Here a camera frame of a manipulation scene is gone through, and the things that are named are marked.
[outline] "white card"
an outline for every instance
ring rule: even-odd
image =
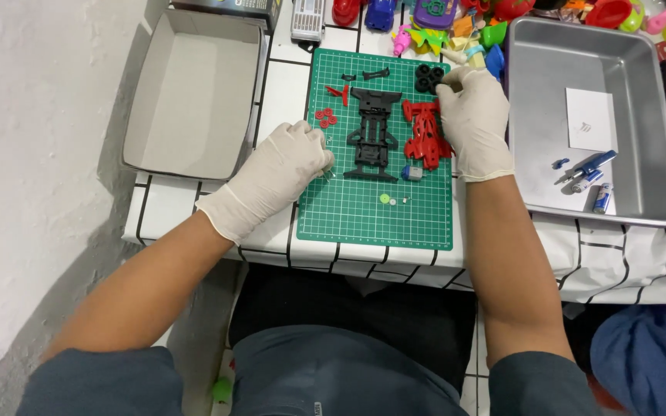
[[[613,94],[567,89],[569,147],[618,151]]]

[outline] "hand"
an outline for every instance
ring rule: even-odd
[[[446,140],[457,153],[457,169],[466,182],[513,175],[513,155],[505,143],[510,104],[503,88],[486,70],[459,67],[436,86]],[[461,83],[463,90],[452,87]]]
[[[306,121],[284,123],[256,147],[230,182],[195,205],[220,235],[240,245],[256,225],[297,201],[334,160],[321,130]]]

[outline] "grid lines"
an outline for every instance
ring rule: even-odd
[[[348,106],[328,93],[325,86],[343,90],[343,86],[367,90],[402,92],[402,100],[432,101],[435,97],[414,90],[414,71],[421,61],[381,55],[317,49],[312,64],[307,120],[313,127],[320,122],[315,111],[333,109],[336,125],[323,130],[327,144],[335,155],[335,165],[329,178],[316,178],[300,197],[297,237],[301,240],[362,243],[378,246],[411,247],[451,250],[453,247],[453,211],[451,209],[451,159],[442,158],[438,169],[428,172],[419,182],[376,181],[363,178],[343,178],[343,173],[356,168],[355,146],[346,144],[346,136],[358,129],[361,117],[359,100],[349,93]],[[448,64],[430,64],[449,71]],[[362,71],[375,72],[389,67],[390,76],[365,81]],[[341,74],[356,74],[356,81],[346,82]],[[402,153],[405,141],[412,137],[412,123],[405,121],[402,100],[392,105],[387,120],[388,131],[397,139],[397,150],[389,152],[386,172],[399,177],[406,164],[422,166],[421,161],[407,161]],[[375,173],[377,168],[365,167]],[[380,202],[386,193],[397,200],[391,206]],[[407,196],[407,203],[402,199]]]

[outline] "pink toy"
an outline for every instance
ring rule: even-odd
[[[647,20],[646,29],[644,30],[646,30],[647,33],[649,33],[650,35],[658,35],[659,33],[661,33],[661,30],[664,29],[665,26],[666,26],[666,9],[662,13],[654,17],[650,17],[649,20]]]
[[[400,26],[400,30],[397,32],[397,35],[392,33],[392,42],[394,43],[392,54],[395,56],[399,56],[402,52],[405,51],[405,49],[408,48],[408,46],[410,46],[410,33],[405,32],[405,29],[412,29],[412,26],[410,24],[403,24]]]

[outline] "gray shirt sleeve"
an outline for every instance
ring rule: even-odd
[[[600,408],[585,373],[549,352],[518,352],[490,371],[491,416],[595,416]]]
[[[183,385],[168,349],[67,349],[30,376],[18,416],[181,414]]]

